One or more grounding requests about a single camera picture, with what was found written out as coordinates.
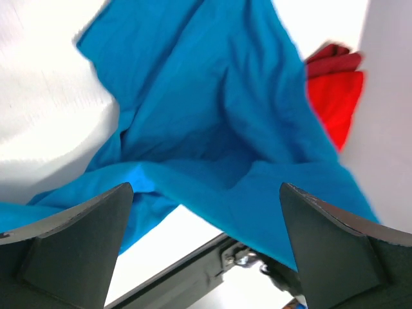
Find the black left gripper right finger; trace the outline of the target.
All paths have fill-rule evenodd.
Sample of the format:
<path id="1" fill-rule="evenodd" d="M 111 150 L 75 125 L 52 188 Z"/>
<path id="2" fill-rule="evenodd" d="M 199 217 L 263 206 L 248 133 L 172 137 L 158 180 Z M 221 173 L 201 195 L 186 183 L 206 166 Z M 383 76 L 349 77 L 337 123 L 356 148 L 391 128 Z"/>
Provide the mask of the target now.
<path id="1" fill-rule="evenodd" d="M 411 234 L 289 183 L 280 202 L 309 308 L 411 308 Z"/>

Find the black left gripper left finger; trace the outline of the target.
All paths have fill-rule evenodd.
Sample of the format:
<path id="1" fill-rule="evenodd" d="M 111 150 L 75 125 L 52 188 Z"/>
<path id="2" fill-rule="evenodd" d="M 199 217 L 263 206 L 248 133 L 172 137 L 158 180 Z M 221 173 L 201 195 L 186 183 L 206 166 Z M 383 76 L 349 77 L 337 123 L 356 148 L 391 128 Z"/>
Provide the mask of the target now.
<path id="1" fill-rule="evenodd" d="M 123 183 L 2 233 L 1 308 L 103 308 L 132 201 Z"/>

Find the red t-shirt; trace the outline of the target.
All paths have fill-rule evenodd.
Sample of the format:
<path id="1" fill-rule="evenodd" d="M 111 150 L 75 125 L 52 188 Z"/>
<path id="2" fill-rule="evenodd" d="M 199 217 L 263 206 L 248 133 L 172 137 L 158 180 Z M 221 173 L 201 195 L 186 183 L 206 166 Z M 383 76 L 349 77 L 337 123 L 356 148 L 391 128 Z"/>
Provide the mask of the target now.
<path id="1" fill-rule="evenodd" d="M 363 93 L 362 61 L 361 52 L 335 43 L 325 44 L 305 60 L 310 102 L 338 151 L 346 144 Z"/>

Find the blue t-shirt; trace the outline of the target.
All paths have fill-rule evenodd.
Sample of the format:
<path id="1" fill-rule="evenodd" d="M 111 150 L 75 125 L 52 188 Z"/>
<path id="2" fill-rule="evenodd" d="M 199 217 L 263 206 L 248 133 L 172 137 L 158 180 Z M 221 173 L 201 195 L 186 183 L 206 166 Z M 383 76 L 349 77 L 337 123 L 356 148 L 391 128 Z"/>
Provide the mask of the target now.
<path id="1" fill-rule="evenodd" d="M 122 250 L 184 205 L 294 268 L 292 183 L 377 217 L 270 1 L 2 1 L 1 230 L 130 183 Z"/>

